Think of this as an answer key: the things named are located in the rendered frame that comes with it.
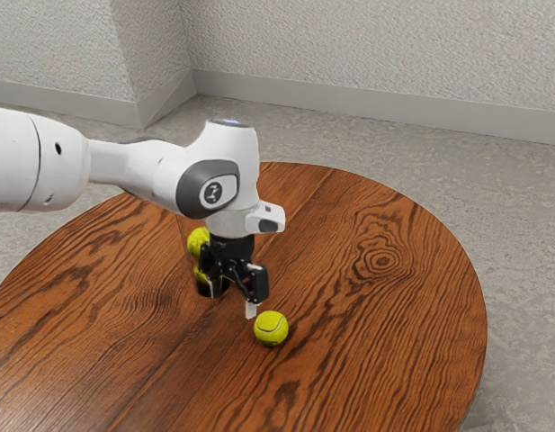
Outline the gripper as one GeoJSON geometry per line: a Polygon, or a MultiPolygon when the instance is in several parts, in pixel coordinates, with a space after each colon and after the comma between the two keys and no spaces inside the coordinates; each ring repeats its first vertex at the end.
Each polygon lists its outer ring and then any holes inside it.
{"type": "Polygon", "coordinates": [[[218,299],[228,289],[228,279],[222,274],[221,266],[228,266],[228,278],[245,298],[245,317],[254,319],[258,306],[268,299],[269,275],[261,265],[251,263],[255,250],[255,236],[224,238],[210,235],[210,243],[201,247],[197,259],[200,270],[207,275],[208,283],[196,281],[197,293],[202,297],[218,299]]]}

